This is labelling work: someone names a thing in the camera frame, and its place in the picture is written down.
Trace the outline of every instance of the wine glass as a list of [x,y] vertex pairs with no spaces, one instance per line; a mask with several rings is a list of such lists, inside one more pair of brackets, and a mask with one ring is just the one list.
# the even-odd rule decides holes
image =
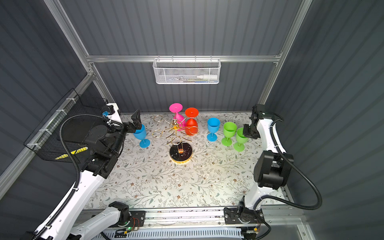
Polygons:
[[244,143],[248,141],[248,138],[243,135],[243,129],[244,129],[243,127],[237,129],[237,133],[236,133],[237,143],[233,145],[233,148],[238,152],[244,151],[244,148],[245,148]]
[[180,103],[173,103],[169,106],[169,110],[175,114],[175,119],[180,122],[180,127],[185,127],[185,118],[181,114],[179,114],[179,112],[183,110],[183,105],[181,105]]
[[225,138],[223,138],[221,140],[221,143],[224,145],[224,146],[231,146],[232,145],[232,140],[231,140],[231,137],[233,137],[236,133],[236,129],[237,129],[237,126],[235,123],[233,122],[226,122],[224,124],[224,130],[223,130],[223,133],[224,133],[224,136]]
[[195,117],[197,117],[199,114],[199,111],[196,108],[187,108],[185,110],[185,115],[189,117],[188,121],[185,123],[185,133],[194,136],[199,132],[199,127],[196,122]]
[[141,124],[140,130],[136,130],[136,132],[133,133],[133,136],[135,136],[135,138],[141,140],[140,147],[142,147],[142,148],[149,147],[149,145],[151,144],[151,141],[149,139],[145,139],[147,136],[147,131],[145,130],[145,127],[143,124]]
[[217,140],[217,135],[215,132],[218,131],[218,128],[220,127],[220,120],[217,118],[210,118],[208,119],[208,131],[210,132],[207,135],[207,139],[210,142],[214,142]]

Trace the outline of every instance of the gray wall panel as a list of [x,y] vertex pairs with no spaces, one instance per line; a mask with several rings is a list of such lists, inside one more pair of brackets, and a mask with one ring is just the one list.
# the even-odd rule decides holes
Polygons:
[[0,35],[3,172],[86,72],[43,1],[0,2]]
[[[43,0],[0,1],[0,36],[1,174],[86,72]],[[0,238],[34,230],[73,181],[70,164],[35,157],[0,201]]]
[[168,111],[172,103],[200,111],[243,111],[257,103],[273,63],[222,63],[219,84],[157,84],[151,63],[97,63],[122,112]]
[[67,0],[91,55],[275,55],[300,0]]
[[[83,95],[100,97],[94,84]],[[0,238],[18,240],[23,232],[34,231],[59,204],[75,177],[71,163],[35,156],[0,201]]]
[[[383,9],[383,1],[314,1],[267,100],[285,118],[277,126],[285,149],[323,195],[306,212],[316,239],[381,238]],[[313,204],[297,174],[288,186],[296,202]]]

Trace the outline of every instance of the green wine glass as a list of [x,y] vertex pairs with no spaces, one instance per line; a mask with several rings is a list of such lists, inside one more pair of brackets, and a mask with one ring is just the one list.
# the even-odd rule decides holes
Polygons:
[[244,143],[248,141],[248,138],[243,135],[243,129],[244,129],[243,127],[237,129],[237,133],[236,133],[237,143],[233,145],[233,148],[238,152],[244,151],[245,149]]
[[232,145],[231,137],[233,137],[235,135],[236,129],[237,129],[237,126],[233,122],[226,122],[224,124],[224,131],[223,131],[223,133],[224,133],[225,138],[223,138],[221,140],[221,143],[224,146],[228,147],[228,146]]

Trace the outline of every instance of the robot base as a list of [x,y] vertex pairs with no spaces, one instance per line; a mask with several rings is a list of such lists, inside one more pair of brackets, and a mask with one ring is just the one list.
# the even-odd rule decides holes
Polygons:
[[263,211],[260,210],[250,210],[244,207],[244,197],[242,201],[239,202],[237,208],[224,208],[224,218],[225,224],[245,224],[245,223],[261,223],[259,218],[264,220]]

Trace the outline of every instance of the table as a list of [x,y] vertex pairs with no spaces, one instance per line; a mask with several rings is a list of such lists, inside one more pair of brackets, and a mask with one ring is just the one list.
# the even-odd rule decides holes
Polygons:
[[[173,114],[162,114],[170,121]],[[85,209],[104,209],[113,201],[130,208],[207,207],[237,205],[252,187],[253,169],[262,148],[260,139],[249,139],[243,152],[221,144],[223,124],[234,122],[237,127],[249,123],[250,113],[200,113],[195,120],[200,132],[191,137],[193,154],[189,162],[176,164],[169,157],[168,136],[153,138],[152,131],[169,125],[154,122],[156,114],[142,114],[151,145],[140,148],[140,140],[128,134],[124,150],[109,177],[92,195]],[[221,121],[216,142],[207,140],[209,118]],[[123,121],[130,119],[122,115]],[[271,195],[284,198],[281,189]],[[282,204],[266,199],[264,205]]]

